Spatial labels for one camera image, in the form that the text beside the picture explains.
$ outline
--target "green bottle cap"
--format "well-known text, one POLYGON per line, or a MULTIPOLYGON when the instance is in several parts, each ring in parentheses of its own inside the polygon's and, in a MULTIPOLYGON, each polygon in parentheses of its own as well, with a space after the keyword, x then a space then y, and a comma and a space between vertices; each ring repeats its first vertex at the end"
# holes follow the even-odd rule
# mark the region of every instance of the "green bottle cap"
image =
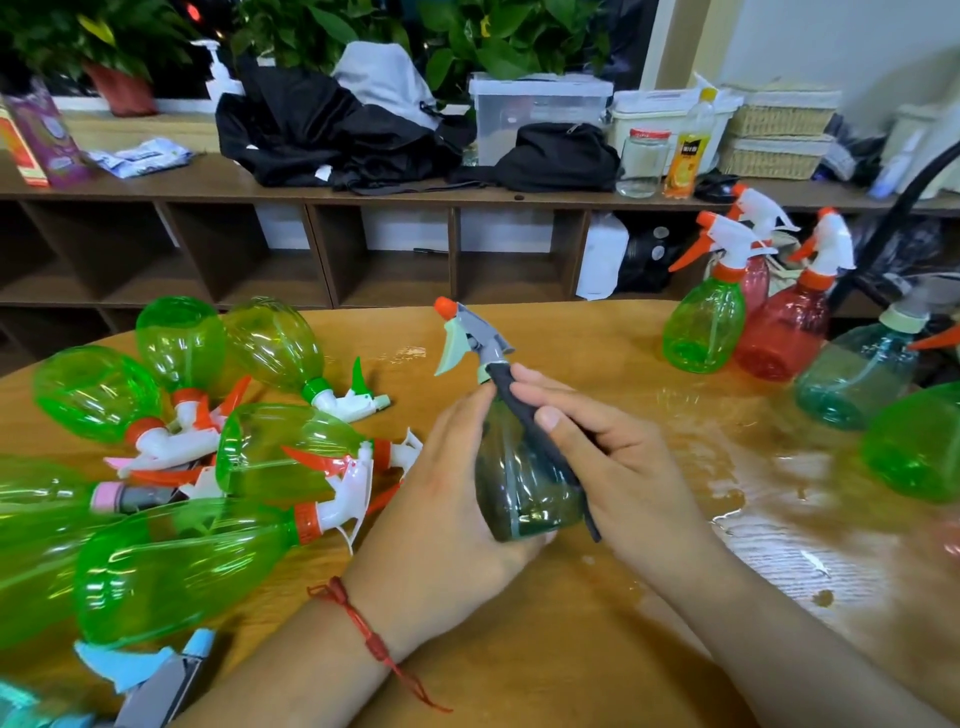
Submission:
POLYGON ((303 389, 300 390, 300 396, 312 404, 313 398, 321 392, 325 392, 327 389, 333 389, 333 387, 330 386, 330 382, 322 376, 317 376, 303 385, 303 389))

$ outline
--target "potted plant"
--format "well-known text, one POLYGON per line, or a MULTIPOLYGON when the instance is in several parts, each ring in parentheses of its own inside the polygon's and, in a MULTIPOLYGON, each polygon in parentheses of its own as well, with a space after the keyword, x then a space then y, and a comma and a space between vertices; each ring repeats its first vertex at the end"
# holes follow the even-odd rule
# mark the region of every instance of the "potted plant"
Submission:
POLYGON ((234 55, 251 51, 279 66, 330 73, 354 40, 399 43, 410 53, 403 24, 372 0, 240 0, 237 13, 234 55))
POLYGON ((423 26, 434 34, 426 65, 431 90, 463 95, 475 69, 503 81, 531 73, 563 74, 610 53, 596 28, 599 0, 420 0, 423 26))
POLYGON ((167 0, 4 0, 0 28, 38 73, 86 73, 116 116, 156 113, 152 64, 190 61, 190 24, 167 0))

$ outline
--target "terracotta pot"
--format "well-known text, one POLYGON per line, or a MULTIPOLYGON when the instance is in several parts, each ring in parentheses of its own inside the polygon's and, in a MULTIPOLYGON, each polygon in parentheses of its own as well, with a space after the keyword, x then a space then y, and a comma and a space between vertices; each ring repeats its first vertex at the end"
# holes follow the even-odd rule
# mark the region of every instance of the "terracotta pot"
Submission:
POLYGON ((107 99, 114 116, 156 114, 154 92, 145 79, 138 79, 89 61, 84 62, 84 71, 92 79, 100 95, 107 99))

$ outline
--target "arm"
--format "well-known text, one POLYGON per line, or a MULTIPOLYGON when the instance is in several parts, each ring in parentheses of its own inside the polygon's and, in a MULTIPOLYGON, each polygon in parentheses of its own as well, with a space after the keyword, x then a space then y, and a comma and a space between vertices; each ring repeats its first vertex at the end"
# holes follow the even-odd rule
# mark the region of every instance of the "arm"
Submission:
POLYGON ((540 408, 537 422, 580 477, 604 540, 684 618, 761 724, 952 725, 727 550, 656 425, 516 364, 513 374, 512 391, 540 408))
MULTIPOLYGON (((441 414, 343 575, 398 663, 499 594, 546 543, 498 544, 480 515, 473 468, 492 399, 488 384, 441 414)), ((388 674, 342 607, 311 599, 175 725, 345 726, 388 674)))

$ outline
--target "yellow leaf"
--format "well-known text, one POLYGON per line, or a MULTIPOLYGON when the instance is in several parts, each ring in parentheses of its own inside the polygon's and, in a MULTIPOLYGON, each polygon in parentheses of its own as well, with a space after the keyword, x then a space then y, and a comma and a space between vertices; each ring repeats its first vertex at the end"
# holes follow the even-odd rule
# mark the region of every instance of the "yellow leaf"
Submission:
POLYGON ((113 31, 103 20, 91 20, 86 15, 77 15, 77 21, 85 31, 98 37, 107 45, 115 46, 117 44, 116 38, 113 37, 113 31))

